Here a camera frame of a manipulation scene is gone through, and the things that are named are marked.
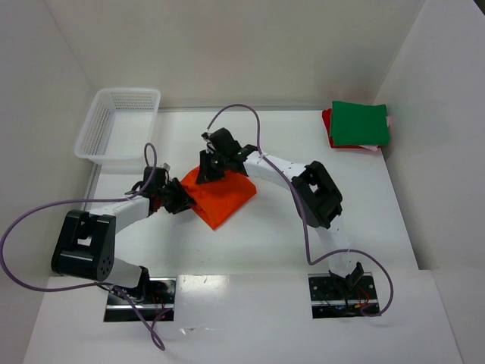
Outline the orange t shirt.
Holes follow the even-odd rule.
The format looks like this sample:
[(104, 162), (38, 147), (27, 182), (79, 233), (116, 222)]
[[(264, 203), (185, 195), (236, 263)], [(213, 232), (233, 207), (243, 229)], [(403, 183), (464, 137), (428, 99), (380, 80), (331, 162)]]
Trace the orange t shirt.
[(227, 171), (221, 180), (197, 184), (198, 174), (199, 167), (192, 169), (181, 185), (195, 202), (191, 209), (213, 231), (257, 194), (253, 182), (241, 174)]

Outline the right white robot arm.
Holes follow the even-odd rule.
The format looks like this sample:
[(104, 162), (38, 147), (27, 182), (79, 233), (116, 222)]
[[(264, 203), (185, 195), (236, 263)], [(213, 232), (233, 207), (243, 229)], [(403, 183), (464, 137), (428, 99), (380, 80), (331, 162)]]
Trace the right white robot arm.
[(206, 147), (199, 154), (197, 184), (212, 184), (229, 172), (256, 177), (291, 193), (302, 220), (305, 255), (309, 265), (329, 262), (329, 275), (336, 290), (348, 293), (361, 280), (364, 269), (353, 263), (349, 239), (343, 230), (343, 196), (318, 161), (299, 164), (261, 151), (260, 146), (241, 146), (230, 131), (205, 131)]

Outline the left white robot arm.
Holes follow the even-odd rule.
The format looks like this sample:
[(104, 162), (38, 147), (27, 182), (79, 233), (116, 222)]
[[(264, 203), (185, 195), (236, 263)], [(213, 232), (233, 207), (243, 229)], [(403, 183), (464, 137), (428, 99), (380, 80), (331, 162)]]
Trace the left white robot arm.
[(113, 294), (122, 290), (136, 302), (147, 300), (161, 289), (150, 279), (149, 270), (115, 257), (115, 238), (130, 225), (160, 208), (171, 214), (190, 209), (195, 201), (168, 166), (146, 167), (143, 179), (133, 185), (127, 198), (91, 211), (71, 210), (65, 218), (55, 246), (51, 269), (60, 275), (111, 285)]

